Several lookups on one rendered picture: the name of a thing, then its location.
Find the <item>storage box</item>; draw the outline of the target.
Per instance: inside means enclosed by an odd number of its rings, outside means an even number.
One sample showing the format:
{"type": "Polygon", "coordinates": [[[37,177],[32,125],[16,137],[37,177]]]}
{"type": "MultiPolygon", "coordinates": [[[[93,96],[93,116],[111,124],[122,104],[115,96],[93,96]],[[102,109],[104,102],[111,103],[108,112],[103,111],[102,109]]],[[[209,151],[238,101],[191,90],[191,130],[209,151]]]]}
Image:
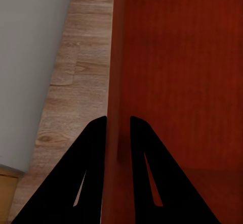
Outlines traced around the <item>storage box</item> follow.
{"type": "Polygon", "coordinates": [[[100,224],[136,224],[131,116],[220,224],[243,224],[243,0],[114,0],[100,224]]]}

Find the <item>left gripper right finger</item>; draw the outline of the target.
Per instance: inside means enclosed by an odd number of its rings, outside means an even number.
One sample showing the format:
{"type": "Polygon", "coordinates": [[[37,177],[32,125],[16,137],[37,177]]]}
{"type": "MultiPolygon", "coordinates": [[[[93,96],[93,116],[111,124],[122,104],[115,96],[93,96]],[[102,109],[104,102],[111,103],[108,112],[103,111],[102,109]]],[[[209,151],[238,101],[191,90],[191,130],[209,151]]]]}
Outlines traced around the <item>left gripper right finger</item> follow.
{"type": "Polygon", "coordinates": [[[130,117],[136,224],[220,224],[150,124],[130,117]],[[147,159],[163,207],[153,201],[147,159]]]}

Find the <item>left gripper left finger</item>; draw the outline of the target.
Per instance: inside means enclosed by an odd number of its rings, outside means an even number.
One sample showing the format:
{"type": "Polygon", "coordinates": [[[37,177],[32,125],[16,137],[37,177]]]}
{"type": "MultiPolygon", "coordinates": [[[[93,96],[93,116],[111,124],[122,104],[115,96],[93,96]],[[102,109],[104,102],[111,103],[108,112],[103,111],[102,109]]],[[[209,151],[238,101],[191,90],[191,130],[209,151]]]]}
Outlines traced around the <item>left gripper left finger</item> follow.
{"type": "Polygon", "coordinates": [[[87,125],[11,224],[101,223],[106,126],[106,116],[87,125]]]}

